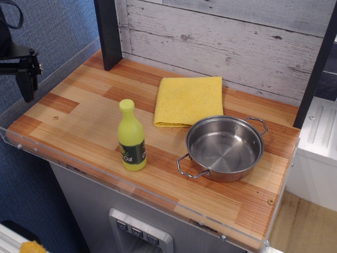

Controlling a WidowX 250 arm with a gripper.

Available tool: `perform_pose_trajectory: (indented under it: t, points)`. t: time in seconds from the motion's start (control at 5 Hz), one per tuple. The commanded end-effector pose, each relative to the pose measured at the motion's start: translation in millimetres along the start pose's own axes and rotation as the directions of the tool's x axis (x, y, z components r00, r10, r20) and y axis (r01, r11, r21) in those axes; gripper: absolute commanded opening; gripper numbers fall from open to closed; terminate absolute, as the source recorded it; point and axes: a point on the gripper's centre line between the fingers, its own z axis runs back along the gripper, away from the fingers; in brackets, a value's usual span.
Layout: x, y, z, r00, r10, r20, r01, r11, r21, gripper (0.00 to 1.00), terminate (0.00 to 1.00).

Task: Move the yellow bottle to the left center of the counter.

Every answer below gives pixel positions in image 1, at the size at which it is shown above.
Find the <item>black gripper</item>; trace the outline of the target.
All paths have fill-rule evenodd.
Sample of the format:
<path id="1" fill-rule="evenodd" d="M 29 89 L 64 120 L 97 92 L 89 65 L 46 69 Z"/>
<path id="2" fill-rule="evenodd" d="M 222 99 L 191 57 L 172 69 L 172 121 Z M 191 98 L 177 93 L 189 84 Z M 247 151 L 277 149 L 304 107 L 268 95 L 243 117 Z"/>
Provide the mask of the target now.
<path id="1" fill-rule="evenodd" d="M 43 73 L 38 51 L 31 47 L 10 43 L 1 55 L 1 75 L 16 75 L 16 81 L 26 103 L 34 100 L 38 89 L 37 75 Z"/>

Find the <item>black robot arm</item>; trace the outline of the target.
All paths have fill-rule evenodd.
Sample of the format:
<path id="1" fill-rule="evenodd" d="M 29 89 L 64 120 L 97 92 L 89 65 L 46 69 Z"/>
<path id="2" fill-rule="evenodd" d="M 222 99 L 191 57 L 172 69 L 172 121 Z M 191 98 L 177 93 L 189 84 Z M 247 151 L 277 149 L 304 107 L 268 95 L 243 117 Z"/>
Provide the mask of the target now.
<path id="1" fill-rule="evenodd" d="M 13 5 L 18 9 L 19 21 L 11 25 L 1 12 L 1 75 L 14 75 L 25 102 L 34 100 L 38 90 L 37 76 L 43 72 L 42 64 L 38 61 L 38 51 L 15 43 L 10 29 L 20 29 L 24 22 L 24 15 L 20 7 L 13 1 L 1 1 L 3 4 Z"/>

